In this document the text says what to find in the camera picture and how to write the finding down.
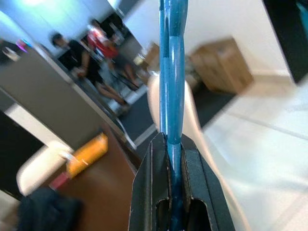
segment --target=person in black shirt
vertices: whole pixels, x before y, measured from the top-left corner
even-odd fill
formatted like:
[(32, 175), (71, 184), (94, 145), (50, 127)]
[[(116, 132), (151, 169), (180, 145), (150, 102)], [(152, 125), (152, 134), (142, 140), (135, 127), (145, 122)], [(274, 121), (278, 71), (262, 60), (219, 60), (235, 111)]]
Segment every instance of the person in black shirt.
[(80, 79), (87, 78), (96, 87), (99, 93), (105, 97), (114, 99), (120, 105), (128, 107), (128, 103), (112, 87), (104, 83), (99, 74), (100, 65), (92, 58), (89, 52), (76, 40), (67, 41), (60, 33), (51, 37), (51, 43), (55, 47), (70, 48), (72, 63), (78, 67)]

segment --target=person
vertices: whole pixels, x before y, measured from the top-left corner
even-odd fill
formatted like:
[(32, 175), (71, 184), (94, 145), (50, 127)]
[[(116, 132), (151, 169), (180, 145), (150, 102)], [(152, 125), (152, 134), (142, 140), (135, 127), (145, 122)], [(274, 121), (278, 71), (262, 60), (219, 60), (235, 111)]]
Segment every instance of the person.
[(88, 46), (91, 50), (98, 49), (108, 61), (109, 69), (114, 72), (115, 69), (122, 71), (122, 75), (128, 78), (138, 88), (138, 82), (132, 65), (121, 55), (114, 43), (110, 41), (105, 32), (101, 29), (96, 19), (90, 21), (91, 29), (88, 32)]
[(53, 46), (62, 49), (70, 48), (69, 52), (74, 66), (79, 68), (78, 77), (80, 79), (87, 78), (101, 95), (114, 99), (126, 109), (129, 108), (128, 103), (116, 92), (116, 90), (103, 81), (99, 74), (100, 65), (79, 42), (76, 40), (67, 41), (60, 33), (55, 33), (51, 36), (51, 43)]

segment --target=light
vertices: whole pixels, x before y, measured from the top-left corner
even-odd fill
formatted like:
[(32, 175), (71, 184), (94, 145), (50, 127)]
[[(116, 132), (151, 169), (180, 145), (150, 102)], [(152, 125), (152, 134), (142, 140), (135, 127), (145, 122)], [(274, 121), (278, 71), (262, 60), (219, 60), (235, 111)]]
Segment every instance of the light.
[(22, 0), (23, 4), (28, 6), (36, 6), (44, 1), (45, 0)]

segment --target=yellow object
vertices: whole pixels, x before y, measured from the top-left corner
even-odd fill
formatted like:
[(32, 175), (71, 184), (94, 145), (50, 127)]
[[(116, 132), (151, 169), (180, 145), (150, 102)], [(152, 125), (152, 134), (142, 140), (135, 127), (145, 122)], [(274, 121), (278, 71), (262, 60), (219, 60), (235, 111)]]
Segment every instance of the yellow object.
[(108, 138), (103, 133), (86, 143), (74, 153), (74, 158), (67, 163), (66, 171), (69, 177), (75, 177), (102, 157), (107, 150)]

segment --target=white floor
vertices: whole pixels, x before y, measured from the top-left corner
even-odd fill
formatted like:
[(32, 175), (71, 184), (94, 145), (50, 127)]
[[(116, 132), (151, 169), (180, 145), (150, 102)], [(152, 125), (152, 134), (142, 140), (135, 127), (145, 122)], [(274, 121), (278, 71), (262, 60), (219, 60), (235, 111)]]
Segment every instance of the white floor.
[(308, 230), (308, 78), (300, 86), (254, 84), (204, 137), (250, 230)]

